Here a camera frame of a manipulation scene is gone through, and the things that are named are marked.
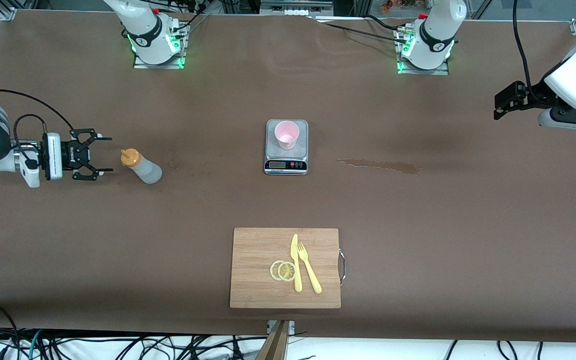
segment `stain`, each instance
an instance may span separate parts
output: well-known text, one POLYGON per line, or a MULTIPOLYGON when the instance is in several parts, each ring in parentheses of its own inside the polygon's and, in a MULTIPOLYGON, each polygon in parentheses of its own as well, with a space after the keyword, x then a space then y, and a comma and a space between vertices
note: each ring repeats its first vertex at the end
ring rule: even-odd
POLYGON ((179 169, 179 157, 175 151, 170 152, 170 160, 165 163, 170 170, 179 169))
POLYGON ((407 162, 371 161, 366 159, 337 159, 336 161, 354 167, 374 167, 377 169, 392 170, 397 171, 399 173, 410 175, 419 175, 420 173, 418 167, 414 166, 413 164, 409 164, 407 162))

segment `pink cup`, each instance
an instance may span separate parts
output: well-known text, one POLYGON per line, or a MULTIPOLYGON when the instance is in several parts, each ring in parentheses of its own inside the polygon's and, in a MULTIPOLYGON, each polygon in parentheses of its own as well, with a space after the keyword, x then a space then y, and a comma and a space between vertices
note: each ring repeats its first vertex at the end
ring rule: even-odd
POLYGON ((274 137, 283 150, 291 150, 297 144, 299 126, 294 121, 281 121, 274 128, 274 137))

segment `yellow knife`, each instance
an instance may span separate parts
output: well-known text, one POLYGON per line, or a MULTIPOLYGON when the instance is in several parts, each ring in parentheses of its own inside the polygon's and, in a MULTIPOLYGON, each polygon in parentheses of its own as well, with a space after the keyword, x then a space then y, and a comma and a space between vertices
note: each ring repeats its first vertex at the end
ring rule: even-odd
POLYGON ((302 292, 302 275, 299 273, 299 253, 297 250, 297 234, 292 237, 292 244, 290 244, 290 257, 294 262, 294 291, 302 292))

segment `brown table surface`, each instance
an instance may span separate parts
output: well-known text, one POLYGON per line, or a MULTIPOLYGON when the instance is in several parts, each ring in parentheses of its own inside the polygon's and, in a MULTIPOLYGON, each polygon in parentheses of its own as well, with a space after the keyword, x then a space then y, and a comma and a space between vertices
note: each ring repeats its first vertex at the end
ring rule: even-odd
MULTIPOLYGON (((388 41, 299 16, 208 18, 184 70, 133 70, 121 29, 59 11, 0 25, 0 87, 114 137, 91 147, 116 169, 97 182, 0 173, 0 305, 20 327, 576 341, 576 132, 539 110, 492 119, 523 77, 509 22, 464 23, 446 77, 399 75, 388 41), (308 175, 263 173, 268 119, 309 122, 308 175), (162 180, 122 168, 123 148, 162 180), (342 308, 230 309, 235 227, 339 228, 342 308)), ((576 43, 566 23, 520 30, 535 82, 576 43)), ((29 100, 0 105, 66 134, 29 100)))

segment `cutting board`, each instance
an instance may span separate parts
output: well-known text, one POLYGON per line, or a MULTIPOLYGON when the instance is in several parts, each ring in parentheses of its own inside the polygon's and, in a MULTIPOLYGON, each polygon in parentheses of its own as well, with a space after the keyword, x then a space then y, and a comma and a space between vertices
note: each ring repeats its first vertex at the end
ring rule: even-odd
POLYGON ((248 309, 339 309, 339 230, 336 228, 238 227, 232 241, 230 307, 248 309), (294 263, 290 256, 293 235, 308 251, 319 283, 315 294, 306 265, 299 260, 303 290, 292 281, 275 280, 270 266, 277 260, 294 263))

